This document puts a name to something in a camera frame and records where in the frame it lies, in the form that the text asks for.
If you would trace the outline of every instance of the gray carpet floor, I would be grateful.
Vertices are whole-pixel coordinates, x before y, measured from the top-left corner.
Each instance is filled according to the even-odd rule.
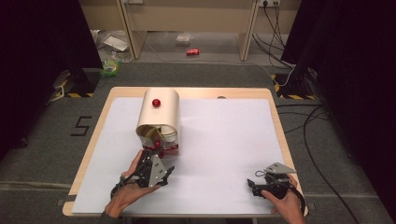
[[[269,73],[282,72],[268,67]],[[273,94],[309,207],[307,223],[353,223],[352,216],[323,180],[304,144],[302,126],[322,104],[316,100],[276,97],[271,78],[257,65],[201,63],[124,63],[115,77],[100,79],[92,98],[63,98],[47,106],[27,136],[28,146],[14,148],[0,163],[0,223],[96,223],[96,217],[65,217],[63,199],[73,183],[106,97],[118,86],[267,88]],[[363,170],[352,159],[335,131],[326,107],[305,128],[309,152],[317,167],[338,191],[360,223],[393,223]],[[90,126],[84,136],[75,125]],[[151,223],[172,223],[169,219]],[[198,218],[188,223],[224,223]],[[259,223],[285,223],[280,217]]]

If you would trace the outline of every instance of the red ball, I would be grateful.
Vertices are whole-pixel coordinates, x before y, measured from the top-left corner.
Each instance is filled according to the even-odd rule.
[[[161,101],[159,99],[154,99],[154,100],[152,100],[152,105],[154,107],[160,107]]]

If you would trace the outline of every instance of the hand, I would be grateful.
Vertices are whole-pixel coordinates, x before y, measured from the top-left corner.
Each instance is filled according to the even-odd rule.
[[[298,183],[294,177],[292,175],[288,175],[288,177],[290,179],[290,183],[297,188]],[[303,214],[301,213],[300,200],[290,189],[286,193],[286,196],[281,200],[267,190],[262,191],[262,196],[274,204],[275,207],[271,210],[272,214],[278,212],[283,219],[290,224],[305,223]]]
[[[136,170],[136,166],[139,163],[141,156],[142,150],[139,150],[128,171],[123,172],[121,175],[131,175],[134,170]],[[152,188],[140,188],[139,185],[134,182],[134,180],[129,180],[126,186],[120,188],[114,194],[110,203],[108,203],[108,205],[105,207],[105,212],[111,217],[119,217],[124,208],[126,208],[129,204],[136,202],[139,198],[153,192],[156,189],[159,189],[160,187],[161,186],[157,185]]]

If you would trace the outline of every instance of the black curtain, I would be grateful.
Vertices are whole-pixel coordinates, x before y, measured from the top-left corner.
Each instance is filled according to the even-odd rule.
[[[395,40],[395,1],[303,0],[282,59],[316,69],[340,137],[396,221]]]
[[[1,1],[0,160],[34,124],[64,70],[102,63],[78,0]]]

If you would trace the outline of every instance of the power outlet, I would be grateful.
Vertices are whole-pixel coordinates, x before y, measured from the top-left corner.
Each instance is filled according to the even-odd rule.
[[[259,6],[264,7],[264,1],[267,2],[267,7],[279,7],[280,0],[259,0]]]

